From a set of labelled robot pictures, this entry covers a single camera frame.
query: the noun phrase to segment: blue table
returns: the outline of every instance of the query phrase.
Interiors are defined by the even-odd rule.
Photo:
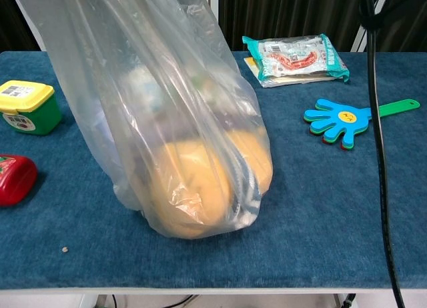
[[[351,83],[262,89],[258,95],[274,162],[272,186],[247,229],[203,240],[168,239],[115,198],[91,156],[46,53],[0,54],[0,83],[54,86],[63,113],[46,137],[0,123],[0,153],[39,168],[31,195],[0,209],[0,289],[58,287],[390,287],[382,248],[372,126],[353,151],[325,145],[302,115],[319,97],[368,106],[366,57],[342,53]],[[402,287],[427,288],[426,53],[378,54],[380,102],[411,97],[422,107],[384,118],[391,229]],[[62,247],[69,252],[63,253]]]

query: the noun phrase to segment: table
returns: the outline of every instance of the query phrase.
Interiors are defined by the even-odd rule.
[[[118,202],[86,147],[46,53],[0,54],[0,83],[22,79],[52,85],[63,113],[46,137],[16,133],[0,123],[0,153],[26,155],[39,169],[31,195],[0,209],[0,289],[390,288],[372,126],[356,138],[353,151],[342,151],[338,143],[325,145],[310,135],[302,119],[320,97],[368,106],[366,56],[340,55],[351,73],[349,84],[262,89],[243,62],[248,53],[235,53],[260,102],[274,178],[251,227],[188,241],[162,237]],[[427,288],[425,62],[426,53],[377,58],[380,103],[410,97],[422,105],[382,120],[395,260],[401,286],[409,289]]]

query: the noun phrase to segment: blue hand toy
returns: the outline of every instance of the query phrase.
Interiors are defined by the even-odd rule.
[[[380,117],[401,113],[419,108],[420,103],[413,99],[405,99],[380,106]],[[317,110],[306,110],[304,120],[312,123],[310,132],[319,135],[324,132],[323,140],[334,143],[344,133],[341,147],[350,150],[354,146],[354,136],[368,128],[371,109],[358,109],[352,106],[334,103],[326,99],[318,99]]]

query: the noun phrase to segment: green container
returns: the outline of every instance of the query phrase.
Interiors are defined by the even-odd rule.
[[[61,120],[52,86],[11,80],[0,86],[0,111],[20,133],[47,135]]]

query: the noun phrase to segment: black curtain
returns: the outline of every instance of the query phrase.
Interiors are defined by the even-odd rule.
[[[385,7],[397,2],[387,0]],[[325,33],[349,51],[360,26],[359,0],[220,0],[219,23],[232,50],[254,39]],[[379,32],[379,51],[427,51],[427,6]]]
[[[0,0],[0,52],[40,50],[15,0]]]

